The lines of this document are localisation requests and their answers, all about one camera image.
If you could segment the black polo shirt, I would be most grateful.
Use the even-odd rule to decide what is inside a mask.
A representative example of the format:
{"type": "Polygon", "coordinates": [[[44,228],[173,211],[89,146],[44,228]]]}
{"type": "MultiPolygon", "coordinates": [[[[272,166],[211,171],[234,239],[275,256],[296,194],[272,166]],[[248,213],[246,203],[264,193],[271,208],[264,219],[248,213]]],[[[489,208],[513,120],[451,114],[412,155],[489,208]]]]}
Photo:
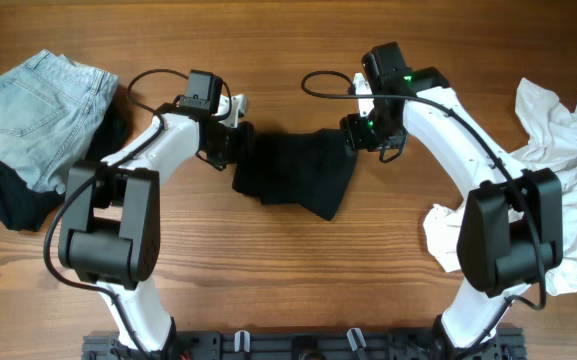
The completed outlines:
{"type": "Polygon", "coordinates": [[[236,167],[232,187],[264,205],[299,204],[330,221],[353,176],[358,154],[336,129],[264,133],[236,167]]]}

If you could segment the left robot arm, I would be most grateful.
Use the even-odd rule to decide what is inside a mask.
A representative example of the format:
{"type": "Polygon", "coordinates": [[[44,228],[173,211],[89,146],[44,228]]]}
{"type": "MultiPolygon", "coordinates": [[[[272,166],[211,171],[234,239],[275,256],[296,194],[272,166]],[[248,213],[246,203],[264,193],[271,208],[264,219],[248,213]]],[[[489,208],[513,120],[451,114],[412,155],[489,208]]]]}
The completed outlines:
{"type": "Polygon", "coordinates": [[[248,156],[245,95],[219,76],[185,75],[184,93],[150,108],[150,126],[100,161],[69,171],[66,198],[45,236],[46,268],[59,282],[98,293],[118,328],[84,338],[85,359],[187,359],[153,271],[161,245],[162,186],[197,157],[223,171],[248,156]]]}

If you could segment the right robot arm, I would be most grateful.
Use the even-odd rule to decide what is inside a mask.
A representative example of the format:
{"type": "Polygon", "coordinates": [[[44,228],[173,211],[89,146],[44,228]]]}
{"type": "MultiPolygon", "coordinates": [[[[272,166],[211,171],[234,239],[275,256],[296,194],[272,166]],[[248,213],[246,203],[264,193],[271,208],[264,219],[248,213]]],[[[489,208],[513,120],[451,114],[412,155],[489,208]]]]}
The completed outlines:
{"type": "Polygon", "coordinates": [[[347,144],[388,163],[415,137],[463,197],[456,252],[464,280],[436,320],[433,351],[465,358],[492,341],[514,303],[545,307],[545,275],[563,259],[561,183],[550,169],[512,159],[448,80],[434,67],[410,68],[397,43],[372,48],[362,66],[348,94],[359,111],[340,122],[347,144]]]}

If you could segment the white t-shirt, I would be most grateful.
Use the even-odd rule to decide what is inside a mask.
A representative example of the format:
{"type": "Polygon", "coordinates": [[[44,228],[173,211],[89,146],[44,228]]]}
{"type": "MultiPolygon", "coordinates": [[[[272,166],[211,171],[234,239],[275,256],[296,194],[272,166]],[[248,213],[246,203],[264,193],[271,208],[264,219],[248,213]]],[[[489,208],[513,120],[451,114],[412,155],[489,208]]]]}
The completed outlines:
{"type": "Polygon", "coordinates": [[[530,170],[549,168],[561,182],[563,259],[546,273],[552,296],[577,292],[577,103],[569,111],[558,95],[523,78],[516,91],[515,113],[529,135],[511,156],[530,170]]]}

